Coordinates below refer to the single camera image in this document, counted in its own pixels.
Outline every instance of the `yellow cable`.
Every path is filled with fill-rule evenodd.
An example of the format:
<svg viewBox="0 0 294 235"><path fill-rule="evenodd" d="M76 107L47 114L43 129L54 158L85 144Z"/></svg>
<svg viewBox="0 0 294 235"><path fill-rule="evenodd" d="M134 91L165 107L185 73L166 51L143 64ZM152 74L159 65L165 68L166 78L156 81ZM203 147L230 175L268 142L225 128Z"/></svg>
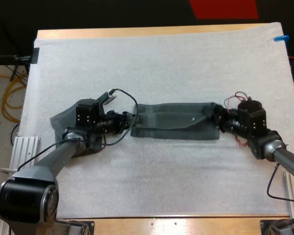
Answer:
<svg viewBox="0 0 294 235"><path fill-rule="evenodd" d="M5 92L4 92L3 97L2 97L2 104L1 104L1 112L2 112L2 115L7 120L9 120L11 122L18 123L18 122L20 122L20 120L18 118L15 118L15 117L13 117L12 115L9 114L9 112L6 109L6 105L9 108L11 108L11 109L20 109L23 106L16 106L16 107L15 106L11 106L10 104L7 103L7 100L10 97L10 95L12 95L14 92L26 88L26 86L24 86L23 85L23 82L22 82L22 79L24 77L26 77L26 74L22 74L20 76L17 76L12 82L10 82L9 85L7 86L7 88L5 89ZM0 78L8 78L8 79L10 79L9 76L1 75L1 74L0 74ZM22 86L12 89L17 83L21 83Z"/></svg>
<svg viewBox="0 0 294 235"><path fill-rule="evenodd" d="M22 90L22 89L25 89L26 86L22 86L22 87L18 87L18 88L14 88L13 90L11 90L7 95L6 95L6 106L8 106L10 109L21 109L23 107L23 105L20 105L20 106L12 106L9 104L8 102L8 98L10 97L10 95L12 95L14 92L16 91L19 91L19 90Z"/></svg>
<svg viewBox="0 0 294 235"><path fill-rule="evenodd" d="M10 78L11 78L11 77L9 77L9 76L7 76L7 75L1 75L1 74L0 74L0 77L1 77L1 78L7 78L7 79L10 79Z"/></svg>

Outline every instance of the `cylindrical joint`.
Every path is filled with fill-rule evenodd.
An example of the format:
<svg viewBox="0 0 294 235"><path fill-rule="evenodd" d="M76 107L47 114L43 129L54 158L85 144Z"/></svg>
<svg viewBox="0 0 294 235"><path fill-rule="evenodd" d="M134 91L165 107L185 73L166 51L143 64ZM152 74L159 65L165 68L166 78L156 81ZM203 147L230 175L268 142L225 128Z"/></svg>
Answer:
<svg viewBox="0 0 294 235"><path fill-rule="evenodd" d="M35 180L7 180L0 187L0 217L26 223L53 222L59 193L55 185Z"/></svg>
<svg viewBox="0 0 294 235"><path fill-rule="evenodd" d="M70 132L68 133L64 139L81 139L81 140L85 140L85 138L79 134L79 133L75 133L75 132ZM86 143L85 142L77 142L78 146L77 146L77 151L75 152L75 155L80 154L81 152L83 152L83 150L86 147Z"/></svg>
<svg viewBox="0 0 294 235"><path fill-rule="evenodd" d="M264 149L264 157L269 161L269 162L274 162L275 159L273 157L273 153L276 149L278 148L286 148L286 145L281 141L281 140L274 140L270 141L265 145Z"/></svg>

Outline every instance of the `gray cloth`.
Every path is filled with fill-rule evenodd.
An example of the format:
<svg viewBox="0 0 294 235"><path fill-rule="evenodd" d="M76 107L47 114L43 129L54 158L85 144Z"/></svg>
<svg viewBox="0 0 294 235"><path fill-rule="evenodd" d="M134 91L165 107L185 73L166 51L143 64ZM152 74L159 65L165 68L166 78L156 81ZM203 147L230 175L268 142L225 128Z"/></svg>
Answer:
<svg viewBox="0 0 294 235"><path fill-rule="evenodd" d="M294 152L294 84L279 23L249 30L152 37L40 40L31 65L20 135L54 143L50 118L80 99L122 88L144 104L215 102L235 91L259 100L268 128ZM107 110L132 111L118 96ZM230 108L237 107L230 100ZM113 142L119 136L109 137ZM266 194L274 163L256 160L233 135L217 141L127 135L72 159L57 177L59 218L287 213ZM282 168L271 194L285 196Z"/></svg>
<svg viewBox="0 0 294 235"><path fill-rule="evenodd" d="M131 136L170 140L218 140L219 130L204 112L211 103L138 104Z"/></svg>
<svg viewBox="0 0 294 235"><path fill-rule="evenodd" d="M74 127L76 122L76 105L50 118L51 126L54 130L55 141L62 140L62 135L67 127Z"/></svg>

